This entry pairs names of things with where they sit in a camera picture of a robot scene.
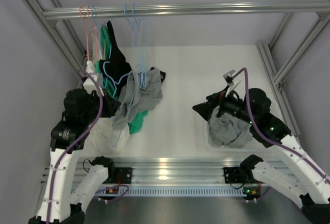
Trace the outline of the light blue wire hanger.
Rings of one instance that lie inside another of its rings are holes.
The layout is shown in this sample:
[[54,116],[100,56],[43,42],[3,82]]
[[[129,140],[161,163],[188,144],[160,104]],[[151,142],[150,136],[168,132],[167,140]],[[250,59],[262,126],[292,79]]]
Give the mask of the light blue wire hanger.
[[145,77],[146,72],[144,69],[145,66],[145,59],[144,59],[144,52],[141,46],[141,22],[143,18],[138,18],[135,14],[135,4],[131,6],[131,19],[128,17],[127,14],[128,5],[124,5],[124,16],[130,26],[131,32],[131,46],[133,49],[133,59],[135,62],[135,73],[138,80],[138,85],[140,88],[145,86]]

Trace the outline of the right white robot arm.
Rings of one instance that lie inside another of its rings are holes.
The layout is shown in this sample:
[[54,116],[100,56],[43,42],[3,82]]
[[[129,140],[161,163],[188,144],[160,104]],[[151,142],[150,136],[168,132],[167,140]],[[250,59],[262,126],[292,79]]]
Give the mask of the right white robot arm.
[[206,97],[206,102],[193,106],[204,120],[211,119],[214,110],[218,117],[229,114],[256,127],[250,133],[267,150],[275,154],[295,176],[291,178],[270,166],[257,155],[250,155],[237,167],[246,181],[259,181],[277,190],[299,207],[311,223],[329,223],[329,178],[316,166],[298,144],[289,128],[270,112],[271,100],[258,88],[249,89],[244,99],[226,89]]

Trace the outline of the gray tank top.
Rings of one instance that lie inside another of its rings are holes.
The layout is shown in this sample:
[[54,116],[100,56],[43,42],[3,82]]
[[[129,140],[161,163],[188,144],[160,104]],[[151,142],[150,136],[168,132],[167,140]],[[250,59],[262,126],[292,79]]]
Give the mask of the gray tank top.
[[154,110],[163,98],[162,71],[151,68],[147,71],[147,85],[140,88],[135,74],[130,73],[119,95],[121,106],[113,118],[113,128],[121,130],[131,123],[137,113]]
[[250,127],[250,124],[227,113],[217,117],[217,110],[214,110],[208,121],[211,144],[216,147],[241,149],[253,139]]

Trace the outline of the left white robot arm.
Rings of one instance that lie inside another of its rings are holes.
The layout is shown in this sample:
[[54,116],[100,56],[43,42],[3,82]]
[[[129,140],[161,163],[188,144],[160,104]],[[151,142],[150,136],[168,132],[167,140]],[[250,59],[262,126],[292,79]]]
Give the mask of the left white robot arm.
[[74,173],[85,140],[101,117],[115,115],[120,102],[105,91],[73,89],[63,100],[61,119],[51,131],[51,163],[46,189],[37,214],[29,223],[84,223],[86,210],[104,182],[116,178],[114,162],[96,157],[83,181],[72,191]]

